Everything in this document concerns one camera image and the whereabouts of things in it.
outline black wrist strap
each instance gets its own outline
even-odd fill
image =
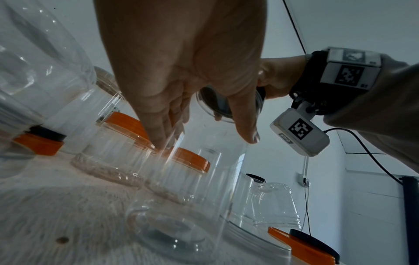
[[[327,65],[327,56],[328,51],[312,53],[301,78],[289,93],[294,100],[292,108],[296,109],[301,102],[307,101],[312,104],[306,109],[308,113],[327,115],[338,111],[357,96],[367,92],[364,89],[321,83]]]

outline forearm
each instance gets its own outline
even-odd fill
[[[382,55],[382,68],[368,93],[324,122],[357,130],[373,145],[419,172],[419,64]]]

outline wall socket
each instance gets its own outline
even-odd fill
[[[304,175],[304,174],[298,174],[298,180],[297,182],[303,187],[303,188],[309,188],[311,185],[310,180]]]

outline person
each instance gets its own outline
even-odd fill
[[[266,0],[96,0],[100,33],[119,87],[150,140],[163,146],[193,93],[211,84],[226,96],[237,132],[260,141],[255,93],[287,96],[306,56],[260,59]],[[374,87],[324,117],[357,130],[419,172],[419,65],[381,56]]]

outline orange lid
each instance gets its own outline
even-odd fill
[[[139,120],[121,112],[113,112],[109,116],[109,118],[105,120],[105,123],[117,125],[141,136],[144,139],[150,140],[147,136],[147,133],[145,132],[143,125]]]
[[[49,140],[30,133],[22,134],[13,141],[28,147],[37,155],[55,155],[64,145],[64,142]]]
[[[334,265],[335,258],[306,243],[294,236],[287,234],[279,229],[270,227],[268,228],[268,234],[289,245],[292,249],[292,255],[307,262],[310,265]]]
[[[208,172],[211,163],[200,155],[179,147],[173,155],[173,160],[180,162],[190,168]]]

